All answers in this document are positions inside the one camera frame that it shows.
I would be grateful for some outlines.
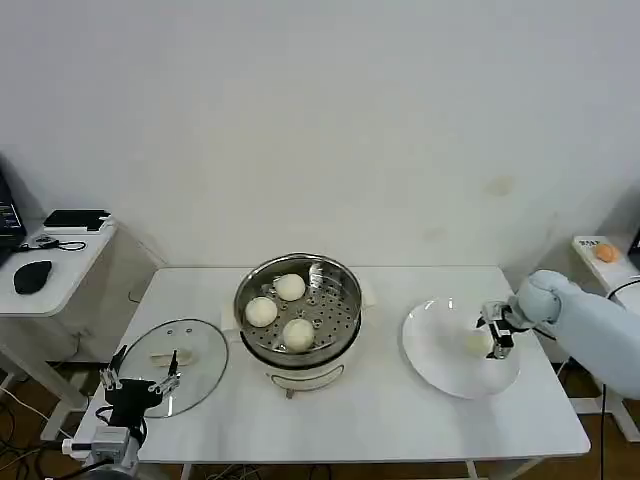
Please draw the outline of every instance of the white plate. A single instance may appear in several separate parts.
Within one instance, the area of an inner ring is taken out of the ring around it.
[[[479,399],[498,394],[520,373],[517,347],[504,360],[486,359],[467,349],[466,339],[479,316],[462,313],[453,299],[436,298],[415,307],[402,327],[402,343],[416,371],[455,397]],[[490,338],[486,326],[483,330]]]
[[[171,417],[204,400],[218,385],[227,367],[229,350],[224,335],[202,320],[167,322],[140,337],[122,361],[120,378],[162,381],[169,367],[159,367],[152,355],[188,351],[188,365],[178,367],[180,385],[160,405],[145,412],[147,418]]]

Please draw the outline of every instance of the computer mouse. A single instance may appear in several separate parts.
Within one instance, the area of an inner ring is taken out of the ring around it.
[[[36,293],[44,287],[51,271],[51,262],[27,263],[20,267],[13,276],[13,285],[20,295]]]

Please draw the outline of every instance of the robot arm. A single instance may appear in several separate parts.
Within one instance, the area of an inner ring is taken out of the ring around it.
[[[110,406],[99,409],[96,415],[102,418],[106,425],[96,429],[91,443],[76,444],[71,439],[63,442],[63,453],[90,452],[87,467],[65,478],[75,476],[82,480],[134,478],[138,465],[138,450],[147,437],[143,420],[145,411],[160,405],[163,399],[180,385],[175,350],[169,371],[162,381],[120,378],[118,371],[126,348],[126,345],[122,347],[109,366],[100,371],[105,400]],[[108,420],[98,415],[101,411],[108,410],[111,410],[111,417]]]
[[[537,271],[507,303],[485,304],[479,325],[484,323],[494,339],[491,358],[509,354],[513,333],[544,325],[596,378],[624,397],[640,398],[640,316],[557,272]]]

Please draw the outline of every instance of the laptop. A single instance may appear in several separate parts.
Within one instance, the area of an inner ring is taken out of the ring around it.
[[[0,172],[0,266],[22,245],[27,230],[11,196],[11,189]]]

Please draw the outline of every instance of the orange object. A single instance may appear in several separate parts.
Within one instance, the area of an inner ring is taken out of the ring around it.
[[[595,246],[595,254],[605,263],[615,262],[620,256],[620,252],[613,245],[607,243],[599,243]]]

